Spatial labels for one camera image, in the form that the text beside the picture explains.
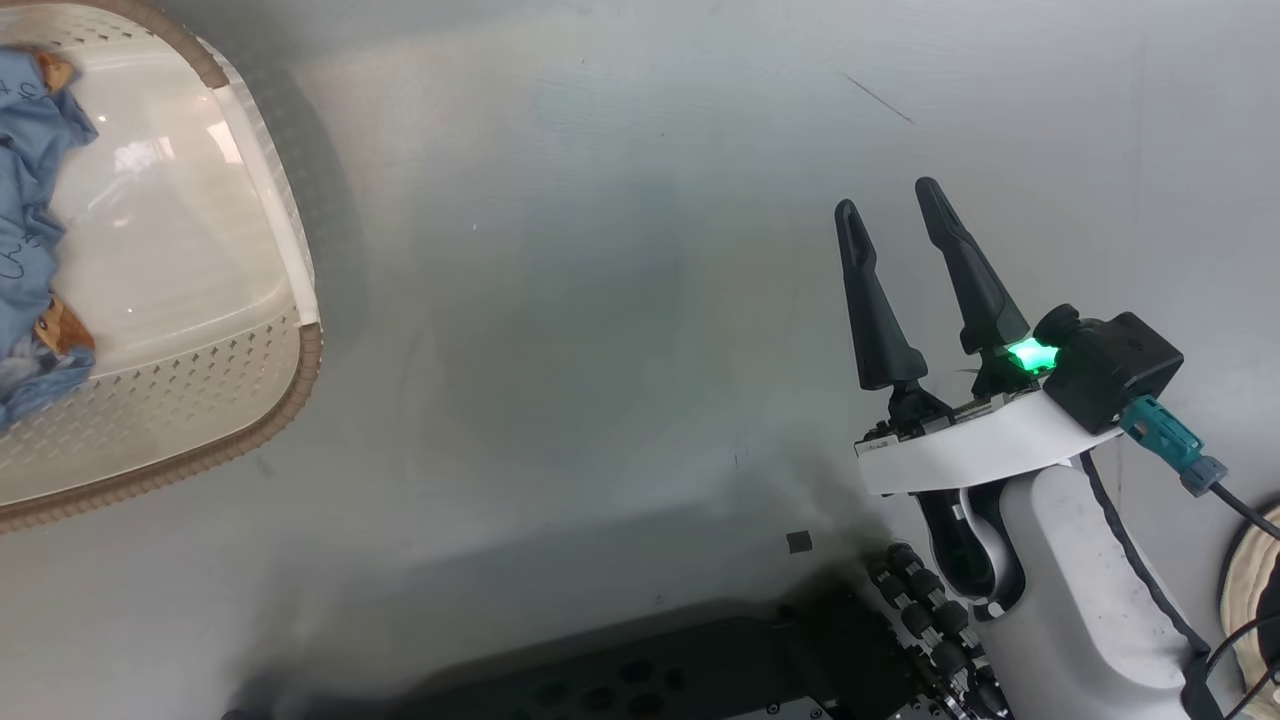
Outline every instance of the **crumpled clothing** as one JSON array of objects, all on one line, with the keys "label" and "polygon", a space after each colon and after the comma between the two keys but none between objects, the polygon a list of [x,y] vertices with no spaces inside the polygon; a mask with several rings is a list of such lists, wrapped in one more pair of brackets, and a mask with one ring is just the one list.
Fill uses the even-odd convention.
[{"label": "crumpled clothing", "polygon": [[92,350],[58,356],[32,329],[50,305],[65,232],[49,213],[54,182],[67,151],[96,137],[70,92],[49,94],[31,53],[0,49],[0,430],[69,392],[93,364]]}]

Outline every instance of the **white plastic basket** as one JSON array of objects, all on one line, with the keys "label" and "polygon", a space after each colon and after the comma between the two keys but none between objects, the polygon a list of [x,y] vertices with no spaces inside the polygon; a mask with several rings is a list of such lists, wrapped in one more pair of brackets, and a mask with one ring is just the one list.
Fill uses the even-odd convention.
[{"label": "white plastic basket", "polygon": [[320,368],[306,237],[234,68],[138,0],[0,0],[0,44],[52,50],[99,137],[72,150],[54,287],[97,342],[88,383],[0,436],[0,532],[133,497],[284,428]]}]

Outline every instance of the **scratch on table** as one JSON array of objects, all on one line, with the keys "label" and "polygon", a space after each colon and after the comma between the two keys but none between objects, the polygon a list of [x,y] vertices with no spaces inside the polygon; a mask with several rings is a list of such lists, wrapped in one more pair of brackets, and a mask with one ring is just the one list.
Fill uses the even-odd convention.
[{"label": "scratch on table", "polygon": [[913,126],[915,124],[915,120],[913,120],[911,118],[908,118],[906,115],[902,114],[901,110],[899,110],[897,108],[895,108],[895,106],[890,105],[888,102],[886,102],[884,100],[882,100],[879,95],[876,95],[874,92],[872,92],[865,85],[863,85],[863,83],[858,82],[856,79],[854,79],[852,76],[850,76],[849,73],[840,73],[840,74],[845,76],[845,79],[847,79],[849,82],[856,85],[859,90],[861,90],[867,95],[870,95],[872,97],[874,97],[877,102],[879,102],[881,105],[888,108],[890,110],[893,110],[895,115],[902,118],[904,120],[911,123]]}]

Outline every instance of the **basket handle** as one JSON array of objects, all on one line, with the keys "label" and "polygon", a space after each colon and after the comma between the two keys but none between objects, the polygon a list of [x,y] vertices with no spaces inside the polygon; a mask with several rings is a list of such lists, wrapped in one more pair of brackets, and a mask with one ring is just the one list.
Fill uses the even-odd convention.
[{"label": "basket handle", "polygon": [[84,5],[114,13],[122,18],[134,22],[164,40],[191,65],[200,81],[210,90],[216,90],[229,83],[227,72],[223,70],[218,60],[205,49],[204,45],[170,20],[164,13],[152,8],[143,0],[0,0],[0,8],[18,8],[23,5]]}]

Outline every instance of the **woven round basket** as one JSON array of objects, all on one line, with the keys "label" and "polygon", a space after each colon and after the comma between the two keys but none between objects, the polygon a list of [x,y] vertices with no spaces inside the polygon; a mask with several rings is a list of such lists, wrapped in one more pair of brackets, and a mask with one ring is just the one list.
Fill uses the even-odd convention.
[{"label": "woven round basket", "polygon": [[315,277],[261,114],[216,50],[137,0],[0,0],[0,44],[70,61],[99,137],[51,210],[91,379],[0,434],[0,532],[175,483],[279,433],[320,369]]}]

